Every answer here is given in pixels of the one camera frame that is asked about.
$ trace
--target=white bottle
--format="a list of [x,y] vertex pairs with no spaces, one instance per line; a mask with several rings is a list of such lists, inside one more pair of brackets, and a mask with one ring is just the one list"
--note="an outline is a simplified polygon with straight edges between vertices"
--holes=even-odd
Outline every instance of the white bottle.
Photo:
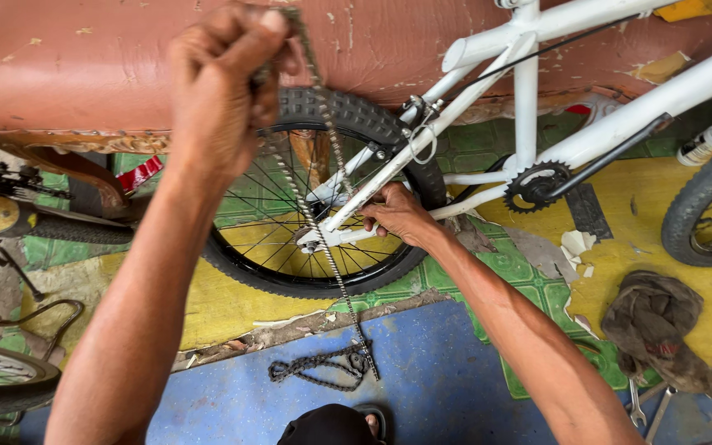
[[712,126],[677,151],[677,160],[687,167],[704,165],[710,158],[712,158]]

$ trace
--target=wooden leg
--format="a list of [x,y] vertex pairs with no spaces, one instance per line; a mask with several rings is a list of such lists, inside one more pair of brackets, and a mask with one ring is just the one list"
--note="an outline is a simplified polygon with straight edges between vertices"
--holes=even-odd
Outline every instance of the wooden leg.
[[318,130],[291,130],[288,138],[296,157],[309,172],[309,188],[314,190],[331,175],[328,172],[328,133]]

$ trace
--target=black tire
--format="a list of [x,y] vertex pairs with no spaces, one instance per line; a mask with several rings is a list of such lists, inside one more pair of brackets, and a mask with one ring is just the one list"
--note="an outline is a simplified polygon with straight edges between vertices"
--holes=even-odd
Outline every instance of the black tire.
[[0,359],[21,363],[34,376],[24,382],[0,385],[0,414],[33,408],[54,397],[61,373],[50,363],[0,348]]
[[702,166],[669,205],[660,229],[666,251],[686,265],[712,267],[712,251],[700,248],[692,234],[712,202],[712,158]]
[[[335,122],[342,132],[360,135],[381,145],[398,146],[404,137],[401,130],[404,122],[389,111],[364,99],[340,92],[331,93],[331,107],[335,113]],[[311,89],[283,89],[279,93],[279,119],[274,128],[292,129],[309,128],[315,125],[324,129],[323,119],[319,114],[315,93]],[[420,165],[411,162],[403,169],[403,174],[415,190],[422,207],[428,210],[446,205],[446,187],[436,162]],[[336,282],[327,285],[291,282],[283,274],[271,273],[245,265],[233,258],[234,250],[214,228],[203,249],[205,258],[213,267],[252,288],[296,298],[335,298],[340,296]],[[416,247],[408,247],[408,252],[398,264],[391,268],[376,270],[360,279],[346,280],[350,295],[359,295],[378,289],[405,276],[424,260],[427,253]]]
[[130,227],[83,221],[39,212],[35,226],[28,235],[92,244],[127,244],[134,238]]

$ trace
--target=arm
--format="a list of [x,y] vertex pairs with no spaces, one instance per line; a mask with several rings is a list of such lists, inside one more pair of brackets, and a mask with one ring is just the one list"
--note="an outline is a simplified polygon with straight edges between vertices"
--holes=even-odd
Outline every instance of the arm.
[[180,345],[186,294],[213,214],[276,116],[278,78],[250,75],[279,52],[277,11],[230,3],[170,47],[173,154],[123,266],[59,384],[46,443],[143,443]]
[[463,293],[480,324],[532,396],[560,443],[644,443],[617,396],[567,335],[528,298],[438,225],[400,183],[361,213],[424,248]]

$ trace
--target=kickstand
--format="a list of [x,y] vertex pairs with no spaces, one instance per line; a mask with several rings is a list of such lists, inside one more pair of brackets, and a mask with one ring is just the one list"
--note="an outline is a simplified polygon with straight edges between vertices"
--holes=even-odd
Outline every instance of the kickstand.
[[5,267],[6,265],[9,265],[13,269],[15,269],[15,272],[18,274],[18,276],[24,280],[24,283],[26,284],[27,288],[32,291],[32,299],[35,300],[35,302],[43,301],[43,298],[45,298],[43,292],[35,288],[35,285],[32,284],[32,281],[30,281],[29,278],[26,277],[26,274],[23,270],[21,270],[21,267],[18,265],[18,263],[15,262],[13,257],[11,257],[10,254],[7,253],[7,251],[2,246],[0,246],[0,253],[4,257],[0,258],[0,266]]

